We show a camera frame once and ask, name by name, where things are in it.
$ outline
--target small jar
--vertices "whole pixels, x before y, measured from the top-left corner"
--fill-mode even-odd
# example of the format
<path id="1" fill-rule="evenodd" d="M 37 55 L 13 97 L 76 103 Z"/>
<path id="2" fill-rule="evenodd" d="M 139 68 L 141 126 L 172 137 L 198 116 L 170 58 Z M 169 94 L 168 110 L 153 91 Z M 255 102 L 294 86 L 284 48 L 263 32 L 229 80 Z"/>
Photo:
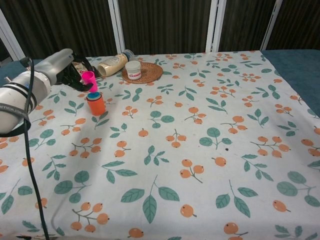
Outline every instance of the small jar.
<path id="1" fill-rule="evenodd" d="M 138 80 L 141 78 L 141 63 L 139 61 L 128 61 L 125 64 L 125 69 L 129 79 Z"/>

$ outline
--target wicker tray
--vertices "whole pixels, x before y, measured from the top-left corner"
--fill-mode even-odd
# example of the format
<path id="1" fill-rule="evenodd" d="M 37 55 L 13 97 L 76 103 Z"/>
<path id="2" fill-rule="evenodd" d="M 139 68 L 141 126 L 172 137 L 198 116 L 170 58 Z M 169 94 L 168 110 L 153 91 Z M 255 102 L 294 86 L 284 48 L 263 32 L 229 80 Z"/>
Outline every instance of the wicker tray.
<path id="1" fill-rule="evenodd" d="M 158 66 L 157 64 L 151 62 L 141 62 L 141 77 L 137 80 L 131 80 L 128 78 L 126 68 L 122 71 L 122 78 L 123 80 L 127 81 L 128 83 L 132 84 L 146 84 L 158 80 L 164 70 L 162 67 Z"/>

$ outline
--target black cable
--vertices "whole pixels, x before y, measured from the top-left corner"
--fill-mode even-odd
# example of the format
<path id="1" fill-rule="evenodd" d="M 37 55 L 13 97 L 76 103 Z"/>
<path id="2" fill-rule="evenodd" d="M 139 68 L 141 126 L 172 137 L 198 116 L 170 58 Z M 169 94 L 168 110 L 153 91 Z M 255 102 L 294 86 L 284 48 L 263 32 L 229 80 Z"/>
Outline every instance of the black cable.
<path id="1" fill-rule="evenodd" d="M 35 79 L 34 60 L 31 59 L 31 58 L 29 60 L 31 62 L 31 75 L 30 75 L 30 84 L 29 84 L 29 89 L 28 89 L 28 95 L 27 95 L 27 98 L 26 98 L 25 106 L 24 106 L 24 110 L 27 113 L 28 113 L 28 108 L 29 108 L 30 99 L 31 99 L 31 95 L 32 95 L 32 88 L 34 86 L 34 79 Z M 44 210 L 42 208 L 40 192 L 39 192 L 39 188 L 38 188 L 37 181 L 36 181 L 36 178 L 35 178 L 34 170 L 32 168 L 32 164 L 31 164 L 29 137 L 28 137 L 28 126 L 27 126 L 27 120 L 26 119 L 24 119 L 23 124 L 24 124 L 24 143 L 25 143 L 26 161 L 28 163 L 30 177 L 31 177 L 32 184 L 33 184 L 33 187 L 34 187 L 36 200 L 37 200 L 37 203 L 38 203 L 38 206 L 39 206 L 39 214 L 40 214 L 41 225 L 42 225 L 42 229 L 43 229 L 43 232 L 44 232 L 44 236 L 45 236 L 46 240 L 50 240 L 49 234 L 48 234 L 47 225 L 46 225 L 46 221 L 45 221 Z"/>

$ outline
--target tablecloth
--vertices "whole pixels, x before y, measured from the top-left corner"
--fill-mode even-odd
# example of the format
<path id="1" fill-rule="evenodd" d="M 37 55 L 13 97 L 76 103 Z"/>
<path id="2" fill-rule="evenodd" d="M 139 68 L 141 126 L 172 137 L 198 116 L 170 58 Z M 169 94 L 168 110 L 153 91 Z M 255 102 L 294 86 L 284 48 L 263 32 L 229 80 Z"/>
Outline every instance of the tablecloth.
<path id="1" fill-rule="evenodd" d="M 30 114 L 51 236 L 319 239 L 320 119 L 261 52 L 137 58 L 163 76 L 99 80 L 105 114 L 65 85 Z M 0 142 L 0 234 L 41 236 L 23 136 Z"/>

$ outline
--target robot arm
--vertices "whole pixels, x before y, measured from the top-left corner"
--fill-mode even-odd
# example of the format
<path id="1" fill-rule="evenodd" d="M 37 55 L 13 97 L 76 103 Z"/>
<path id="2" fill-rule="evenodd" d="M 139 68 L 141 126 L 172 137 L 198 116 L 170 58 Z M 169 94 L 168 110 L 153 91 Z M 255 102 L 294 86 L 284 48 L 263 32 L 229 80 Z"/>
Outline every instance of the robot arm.
<path id="1" fill-rule="evenodd" d="M 84 85 L 80 82 L 81 76 L 72 62 L 81 62 L 88 71 L 93 71 L 99 77 L 98 71 L 85 57 L 76 56 L 69 48 L 56 52 L 34 66 L 29 112 L 24 112 L 23 109 L 31 72 L 25 71 L 13 80 L 6 78 L 8 83 L 0 87 L 0 137 L 14 136 L 9 133 L 23 118 L 28 118 L 28 114 L 49 95 L 51 86 L 65 84 L 81 92 L 92 87 L 92 83 Z"/>

